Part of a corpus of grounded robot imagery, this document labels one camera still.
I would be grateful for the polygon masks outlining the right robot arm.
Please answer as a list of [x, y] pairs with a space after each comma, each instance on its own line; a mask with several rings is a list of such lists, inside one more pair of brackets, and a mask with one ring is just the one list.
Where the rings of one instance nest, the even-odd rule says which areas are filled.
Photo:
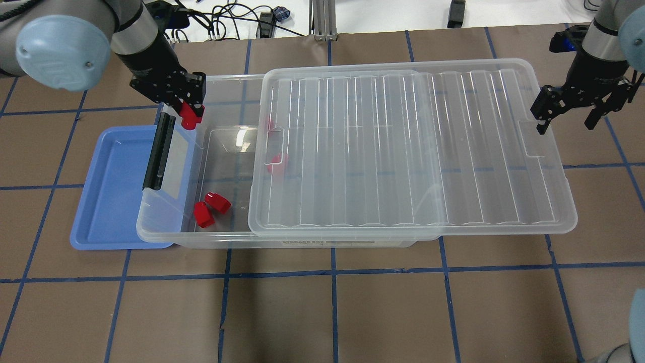
[[585, 126], [592, 130], [633, 101], [643, 82], [643, 19], [643, 1], [603, 1], [589, 25], [551, 37], [552, 53], [574, 51], [574, 58], [564, 85], [544, 85], [530, 108], [539, 134], [559, 115], [585, 107]]

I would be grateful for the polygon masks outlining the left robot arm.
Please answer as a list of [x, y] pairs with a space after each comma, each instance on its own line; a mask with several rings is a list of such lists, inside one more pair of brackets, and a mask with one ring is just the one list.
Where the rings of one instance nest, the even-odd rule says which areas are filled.
[[101, 80], [111, 55], [131, 87], [180, 117], [204, 113], [206, 75], [188, 72], [143, 1], [2, 2], [2, 77], [29, 76], [80, 92]]

